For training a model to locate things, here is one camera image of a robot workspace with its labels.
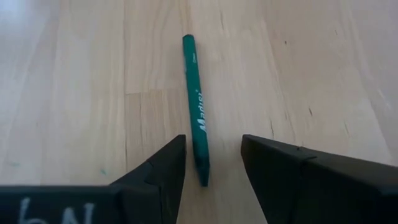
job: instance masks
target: green crayon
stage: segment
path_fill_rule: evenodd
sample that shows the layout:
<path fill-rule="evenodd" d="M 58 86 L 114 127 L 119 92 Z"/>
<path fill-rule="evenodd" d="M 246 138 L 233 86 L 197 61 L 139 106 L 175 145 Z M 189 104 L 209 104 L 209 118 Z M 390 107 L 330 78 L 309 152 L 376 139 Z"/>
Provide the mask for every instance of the green crayon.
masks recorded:
<path fill-rule="evenodd" d="M 189 112 L 191 117 L 193 155 L 202 186 L 206 187 L 209 180 L 210 160 L 206 134 L 205 110 L 200 88 L 198 57 L 195 39 L 188 34 L 182 38 L 185 56 L 185 74 L 187 78 Z"/>

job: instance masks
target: light wood surface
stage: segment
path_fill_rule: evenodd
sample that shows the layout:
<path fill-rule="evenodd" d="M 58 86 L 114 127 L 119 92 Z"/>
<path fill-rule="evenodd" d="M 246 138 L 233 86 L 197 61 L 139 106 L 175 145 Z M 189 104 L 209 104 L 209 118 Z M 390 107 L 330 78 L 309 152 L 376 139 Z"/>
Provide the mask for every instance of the light wood surface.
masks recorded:
<path fill-rule="evenodd" d="M 264 223 L 243 134 L 398 165 L 393 0 L 2 0 L 0 184 L 108 184 L 188 139 L 179 223 Z M 210 186 L 192 158 L 197 40 Z"/>

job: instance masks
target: wood grain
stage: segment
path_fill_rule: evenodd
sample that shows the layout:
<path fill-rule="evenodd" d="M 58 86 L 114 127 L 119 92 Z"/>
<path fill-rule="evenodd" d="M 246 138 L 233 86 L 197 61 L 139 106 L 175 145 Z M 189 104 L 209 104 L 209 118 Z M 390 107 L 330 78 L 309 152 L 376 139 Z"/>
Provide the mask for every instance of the wood grain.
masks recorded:
<path fill-rule="evenodd" d="M 398 165 L 393 0 L 0 1 L 0 183 L 108 184 L 178 134 L 179 223 L 264 223 L 243 134 Z M 211 156 L 192 157 L 182 36 Z"/>

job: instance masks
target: black plastic part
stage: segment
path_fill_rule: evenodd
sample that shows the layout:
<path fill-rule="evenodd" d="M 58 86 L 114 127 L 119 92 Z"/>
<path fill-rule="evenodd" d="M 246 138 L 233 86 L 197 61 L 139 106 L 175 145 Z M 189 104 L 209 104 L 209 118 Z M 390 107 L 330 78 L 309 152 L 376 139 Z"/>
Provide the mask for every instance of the black plastic part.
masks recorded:
<path fill-rule="evenodd" d="M 241 154 L 269 224 L 398 223 L 398 168 L 244 135 Z"/>
<path fill-rule="evenodd" d="M 185 145 L 177 136 L 109 186 L 0 187 L 0 223 L 176 223 Z"/>

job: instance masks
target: wooden floor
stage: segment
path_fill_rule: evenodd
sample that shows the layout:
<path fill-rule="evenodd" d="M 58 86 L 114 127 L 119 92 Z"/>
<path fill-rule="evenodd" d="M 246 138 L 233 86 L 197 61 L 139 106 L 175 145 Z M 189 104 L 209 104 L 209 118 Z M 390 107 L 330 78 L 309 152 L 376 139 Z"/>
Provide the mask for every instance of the wooden floor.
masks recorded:
<path fill-rule="evenodd" d="M 395 0 L 2 0 L 0 184 L 108 184 L 190 139 L 197 40 L 211 155 L 179 223 L 264 223 L 243 134 L 398 165 Z"/>

